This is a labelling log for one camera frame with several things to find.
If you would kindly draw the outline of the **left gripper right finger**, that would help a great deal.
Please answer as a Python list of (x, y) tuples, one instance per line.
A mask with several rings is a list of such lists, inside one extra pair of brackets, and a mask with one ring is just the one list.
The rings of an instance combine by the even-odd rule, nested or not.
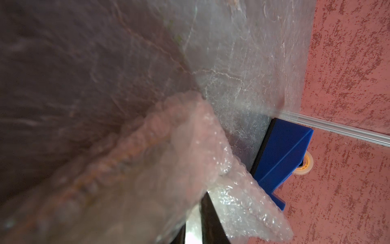
[(230, 244), (208, 193), (200, 202), (203, 244)]

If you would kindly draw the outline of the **blue tape dispenser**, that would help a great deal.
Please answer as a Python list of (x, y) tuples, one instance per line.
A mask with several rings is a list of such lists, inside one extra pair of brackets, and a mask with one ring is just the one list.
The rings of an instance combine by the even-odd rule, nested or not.
[(274, 191), (303, 162), (313, 132), (310, 127), (274, 118), (256, 156), (250, 173), (281, 210), (286, 203)]

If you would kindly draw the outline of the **clear bubble wrap sheet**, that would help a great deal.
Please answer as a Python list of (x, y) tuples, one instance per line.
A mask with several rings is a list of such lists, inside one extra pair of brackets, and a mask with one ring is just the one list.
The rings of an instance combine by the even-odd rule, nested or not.
[(283, 242), (288, 220), (200, 93), (177, 93), (1, 207), (3, 244), (167, 244), (211, 198), (224, 237)]

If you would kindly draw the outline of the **right corner aluminium post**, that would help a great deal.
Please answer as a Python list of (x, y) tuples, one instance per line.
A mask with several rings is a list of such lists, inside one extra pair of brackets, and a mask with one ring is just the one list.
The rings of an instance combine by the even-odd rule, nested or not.
[(299, 113), (288, 112), (288, 111), (277, 112), (276, 117), (292, 123), (314, 127), (317, 129), (337, 133), (340, 135), (352, 137), (370, 143), (375, 143), (378, 145), (390, 147), (390, 136), (387, 134), (377, 133), (377, 132), (356, 128), (348, 125), (329, 122), (322, 119), (310, 117)]

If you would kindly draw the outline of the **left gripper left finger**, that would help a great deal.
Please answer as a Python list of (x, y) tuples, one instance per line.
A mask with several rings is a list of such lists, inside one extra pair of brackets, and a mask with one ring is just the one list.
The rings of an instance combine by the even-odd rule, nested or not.
[(176, 237), (171, 241), (171, 244), (185, 244), (186, 224), (184, 224)]

